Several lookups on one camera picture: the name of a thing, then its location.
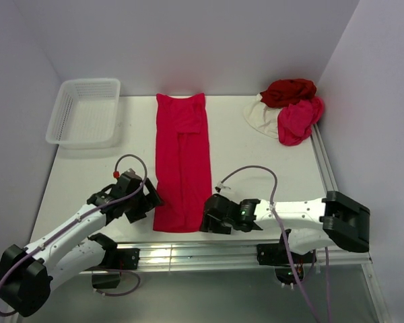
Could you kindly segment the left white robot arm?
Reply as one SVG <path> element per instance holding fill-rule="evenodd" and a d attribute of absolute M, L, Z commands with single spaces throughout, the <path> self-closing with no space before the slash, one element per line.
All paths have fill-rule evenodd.
<path fill-rule="evenodd" d="M 114 184 L 94 193 L 66 222 L 25 247 L 7 248 L 0 260 L 0 299 L 12 314 L 37 312 L 52 291 L 90 268 L 118 271 L 117 243 L 100 233 L 115 219 L 129 223 L 163 205 L 148 177 L 133 170 L 117 174 Z M 0 310 L 0 316 L 7 314 Z"/>

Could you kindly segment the bright red t-shirt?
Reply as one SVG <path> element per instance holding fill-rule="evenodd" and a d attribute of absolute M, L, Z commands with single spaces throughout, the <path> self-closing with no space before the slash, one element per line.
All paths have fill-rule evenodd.
<path fill-rule="evenodd" d="M 212 194 L 205 95 L 157 94 L 156 100 L 155 171 L 164 204 L 154 211 L 153 230 L 196 232 Z"/>

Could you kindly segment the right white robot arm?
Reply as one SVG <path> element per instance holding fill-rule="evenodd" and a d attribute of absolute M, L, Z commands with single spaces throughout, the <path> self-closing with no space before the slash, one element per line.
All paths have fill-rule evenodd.
<path fill-rule="evenodd" d="M 314 250 L 330 246 L 353 253 L 370 249 L 370 210 L 337 191 L 323 198 L 274 205 L 261 199 L 235 203 L 213 194 L 204 204 L 202 232 L 229 235 L 274 229 L 280 230 L 278 242 L 257 245 L 260 265 L 309 264 Z"/>

